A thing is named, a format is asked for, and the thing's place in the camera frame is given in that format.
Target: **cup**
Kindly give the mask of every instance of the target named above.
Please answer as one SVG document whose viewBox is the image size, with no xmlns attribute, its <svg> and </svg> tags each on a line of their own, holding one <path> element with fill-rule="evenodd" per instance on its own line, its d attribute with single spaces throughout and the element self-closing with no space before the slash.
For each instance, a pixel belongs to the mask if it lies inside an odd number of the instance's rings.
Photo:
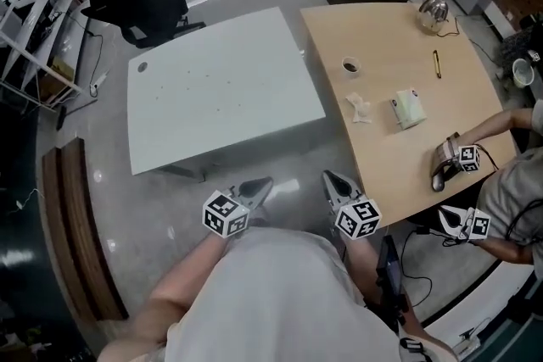
<svg viewBox="0 0 543 362">
<path fill-rule="evenodd" d="M 534 81 L 534 69 L 526 59 L 517 59 L 512 63 L 512 81 L 518 88 L 524 88 Z"/>
<path fill-rule="evenodd" d="M 360 75 L 360 62 L 357 58 L 343 58 L 341 66 L 350 79 L 354 79 Z"/>
</svg>

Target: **gray floor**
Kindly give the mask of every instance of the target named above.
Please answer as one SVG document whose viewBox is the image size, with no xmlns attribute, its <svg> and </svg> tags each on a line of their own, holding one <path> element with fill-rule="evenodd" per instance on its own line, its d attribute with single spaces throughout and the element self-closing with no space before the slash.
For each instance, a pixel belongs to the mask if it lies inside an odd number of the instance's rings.
<svg viewBox="0 0 543 362">
<path fill-rule="evenodd" d="M 94 79 L 109 71 L 99 89 L 99 100 L 70 115 L 58 135 L 53 128 L 55 117 L 42 113 L 38 152 L 45 152 L 55 143 L 61 146 L 75 136 L 86 140 L 92 205 L 100 240 L 130 313 L 137 310 L 160 276 L 205 235 L 206 230 L 200 224 L 201 205 L 217 188 L 270 175 L 276 186 L 265 206 L 273 225 L 324 231 L 327 204 L 322 195 L 321 172 L 334 169 L 355 176 L 355 168 L 335 108 L 322 84 L 322 69 L 308 50 L 307 33 L 299 12 L 300 8 L 323 4 L 326 0 L 208 0 L 190 9 L 191 21 L 203 20 L 212 25 L 279 6 L 327 111 L 325 120 L 193 159 L 190 163 L 204 167 L 208 174 L 202 184 L 160 173 L 131 175 L 126 132 L 127 62 L 141 51 L 127 44 L 115 26 L 90 23 L 91 31 L 104 36 Z M 454 4 L 451 8 L 459 12 Z M 493 53 L 498 41 L 482 18 L 459 21 L 470 38 L 487 53 Z M 86 39 L 78 72 L 82 86 L 88 86 L 98 46 L 97 38 Z M 506 106 L 521 104 L 519 95 L 501 87 L 495 78 L 495 66 L 476 50 L 501 101 Z M 85 97 L 79 97 L 69 105 L 74 108 L 85 102 Z M 400 248 L 410 229 L 406 222 L 391 227 L 390 233 Z M 489 255 L 470 245 L 442 248 L 438 238 L 413 236 L 406 250 L 406 270 L 434 280 L 431 295 L 417 307 L 421 319 L 449 303 L 492 262 Z M 406 288 L 416 303 L 427 293 L 428 283 L 407 280 Z"/>
</svg>

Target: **desk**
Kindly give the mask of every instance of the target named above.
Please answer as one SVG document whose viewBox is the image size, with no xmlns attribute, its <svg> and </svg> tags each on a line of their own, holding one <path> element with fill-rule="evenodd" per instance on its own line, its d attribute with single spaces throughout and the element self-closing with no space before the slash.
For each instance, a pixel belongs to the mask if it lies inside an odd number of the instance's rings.
<svg viewBox="0 0 543 362">
<path fill-rule="evenodd" d="M 316 51 L 343 115 L 362 185 L 383 213 L 381 226 L 405 219 L 460 192 L 492 171 L 461 173 L 436 193 L 430 186 L 432 153 L 454 131 L 463 133 L 501 111 L 484 66 L 460 29 L 460 36 L 438 38 L 417 27 L 417 5 L 358 3 L 302 10 Z M 454 20 L 442 30 L 454 31 Z M 437 50 L 442 79 L 434 70 Z M 345 77 L 341 60 L 356 57 L 360 77 Z M 389 100 L 414 87 L 428 118 L 402 131 Z M 357 92 L 371 103 L 372 124 L 353 124 L 345 96 Z M 510 133 L 481 142 L 501 167 L 515 155 Z"/>
<path fill-rule="evenodd" d="M 134 175 L 325 116 L 279 8 L 132 59 L 127 112 Z"/>
</svg>

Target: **crumpled paper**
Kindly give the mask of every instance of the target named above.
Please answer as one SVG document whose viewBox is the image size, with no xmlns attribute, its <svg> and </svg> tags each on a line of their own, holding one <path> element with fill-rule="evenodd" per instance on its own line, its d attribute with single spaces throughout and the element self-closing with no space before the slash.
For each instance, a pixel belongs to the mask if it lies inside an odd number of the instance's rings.
<svg viewBox="0 0 543 362">
<path fill-rule="evenodd" d="M 364 102 L 362 97 L 356 92 L 352 92 L 345 98 L 355 108 L 353 122 L 363 122 L 365 124 L 372 123 L 372 120 L 370 118 L 370 103 Z"/>
</svg>

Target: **pen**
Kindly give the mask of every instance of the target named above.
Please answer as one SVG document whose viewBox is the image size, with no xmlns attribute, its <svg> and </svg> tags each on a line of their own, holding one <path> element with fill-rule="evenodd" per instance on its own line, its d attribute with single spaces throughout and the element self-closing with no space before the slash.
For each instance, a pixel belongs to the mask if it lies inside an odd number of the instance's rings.
<svg viewBox="0 0 543 362">
<path fill-rule="evenodd" d="M 438 76 L 438 79 L 441 78 L 441 68 L 439 66 L 439 56 L 438 51 L 434 50 L 434 67 L 435 67 L 435 74 Z"/>
</svg>

